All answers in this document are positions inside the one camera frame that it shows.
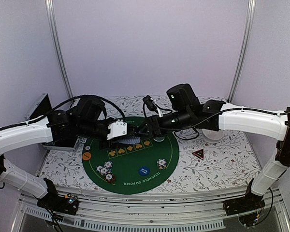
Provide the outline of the orange big blind button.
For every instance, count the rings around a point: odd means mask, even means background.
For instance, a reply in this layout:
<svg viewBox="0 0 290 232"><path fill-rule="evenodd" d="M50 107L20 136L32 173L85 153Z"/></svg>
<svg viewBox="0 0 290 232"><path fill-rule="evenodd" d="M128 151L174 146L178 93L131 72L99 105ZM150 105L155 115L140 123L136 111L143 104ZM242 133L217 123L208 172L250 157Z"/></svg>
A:
<svg viewBox="0 0 290 232"><path fill-rule="evenodd" d="M90 160L91 157L92 157L92 154L90 152L85 152L82 154L82 160L84 160L84 161Z"/></svg>

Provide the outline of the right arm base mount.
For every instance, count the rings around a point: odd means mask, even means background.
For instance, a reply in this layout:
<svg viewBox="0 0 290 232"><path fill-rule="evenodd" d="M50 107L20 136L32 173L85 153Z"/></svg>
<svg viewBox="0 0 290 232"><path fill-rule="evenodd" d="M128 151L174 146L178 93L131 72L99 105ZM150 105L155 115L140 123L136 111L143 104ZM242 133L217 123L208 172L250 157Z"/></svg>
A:
<svg viewBox="0 0 290 232"><path fill-rule="evenodd" d="M260 213L257 213L257 209L263 209L265 202L262 196L257 196L253 193L246 193L245 196L226 200L223 202L223 209L228 216L246 213L253 211L254 213L240 216L238 219L243 226L252 227L255 226L260 217Z"/></svg>

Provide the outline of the clear dealer button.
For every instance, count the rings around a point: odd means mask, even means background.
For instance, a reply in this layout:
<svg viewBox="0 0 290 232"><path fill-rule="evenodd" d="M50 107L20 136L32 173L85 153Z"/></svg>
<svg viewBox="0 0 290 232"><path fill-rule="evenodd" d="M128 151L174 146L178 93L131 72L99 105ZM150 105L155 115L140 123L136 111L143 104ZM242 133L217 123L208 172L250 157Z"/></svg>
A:
<svg viewBox="0 0 290 232"><path fill-rule="evenodd" d="M165 137L164 136L154 137L153 140L160 143L160 142L163 142L165 140Z"/></svg>

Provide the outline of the blue small blind button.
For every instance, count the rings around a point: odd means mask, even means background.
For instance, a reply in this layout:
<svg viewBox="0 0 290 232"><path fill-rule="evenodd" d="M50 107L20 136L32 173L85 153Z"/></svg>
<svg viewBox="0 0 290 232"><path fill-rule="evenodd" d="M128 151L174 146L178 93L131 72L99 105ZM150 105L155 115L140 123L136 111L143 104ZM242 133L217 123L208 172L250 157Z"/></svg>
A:
<svg viewBox="0 0 290 232"><path fill-rule="evenodd" d="M140 176L148 176L150 173L150 169L148 167L143 166L138 170L138 173Z"/></svg>

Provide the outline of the poker chip stack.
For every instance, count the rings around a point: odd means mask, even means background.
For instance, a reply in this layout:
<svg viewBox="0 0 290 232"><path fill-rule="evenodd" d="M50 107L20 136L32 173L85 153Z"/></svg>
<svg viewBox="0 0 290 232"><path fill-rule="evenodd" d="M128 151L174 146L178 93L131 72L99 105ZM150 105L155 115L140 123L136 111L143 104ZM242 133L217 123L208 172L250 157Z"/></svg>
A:
<svg viewBox="0 0 290 232"><path fill-rule="evenodd" d="M167 161L165 159L158 159L157 160L157 167L160 170L166 169L166 167L167 167Z"/></svg>
<svg viewBox="0 0 290 232"><path fill-rule="evenodd" d="M100 175L105 176L107 174L112 174L112 167L113 167L113 163L108 160L104 163L104 165L98 165L96 167L96 171Z"/></svg>

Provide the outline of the blue-backed card deck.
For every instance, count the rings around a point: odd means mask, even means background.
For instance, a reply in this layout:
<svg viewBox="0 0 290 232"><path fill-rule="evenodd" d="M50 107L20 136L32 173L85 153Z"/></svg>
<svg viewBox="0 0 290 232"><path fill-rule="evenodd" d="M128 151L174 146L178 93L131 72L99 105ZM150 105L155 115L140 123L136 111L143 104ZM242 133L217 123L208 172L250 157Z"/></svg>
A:
<svg viewBox="0 0 290 232"><path fill-rule="evenodd" d="M138 136L123 136L116 140L117 143L127 144L127 145L136 145L139 144L141 138Z"/></svg>

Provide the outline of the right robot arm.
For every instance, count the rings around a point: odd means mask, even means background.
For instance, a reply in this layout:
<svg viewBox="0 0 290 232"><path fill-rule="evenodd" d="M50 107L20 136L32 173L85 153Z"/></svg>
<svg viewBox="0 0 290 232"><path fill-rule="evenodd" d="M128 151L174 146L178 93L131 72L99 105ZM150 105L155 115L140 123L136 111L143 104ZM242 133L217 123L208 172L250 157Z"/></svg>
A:
<svg viewBox="0 0 290 232"><path fill-rule="evenodd" d="M285 111L266 111L236 106L224 101L208 100L201 104L189 84L179 84L167 90L172 110L162 114L153 98L143 98L143 107L155 116L145 124L152 137L163 137L169 132L186 129L210 131L243 131L277 140L272 158L253 178L245 195L224 202L224 209L239 212L264 206L263 196L270 186L290 167L290 107Z"/></svg>

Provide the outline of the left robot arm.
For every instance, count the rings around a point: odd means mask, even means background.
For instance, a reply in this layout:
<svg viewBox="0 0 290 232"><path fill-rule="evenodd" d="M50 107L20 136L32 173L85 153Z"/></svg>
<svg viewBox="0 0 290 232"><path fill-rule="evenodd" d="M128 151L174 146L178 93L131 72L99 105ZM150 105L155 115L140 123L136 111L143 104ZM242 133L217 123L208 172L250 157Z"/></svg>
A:
<svg viewBox="0 0 290 232"><path fill-rule="evenodd" d="M108 100L95 95L82 95L77 100L77 105L68 111L57 106L35 119L0 128L0 182L32 194L40 206L52 210L72 201L60 197L51 180L18 168L4 153L33 144L70 142L83 136L106 139L109 120L99 122L98 118L107 114Z"/></svg>

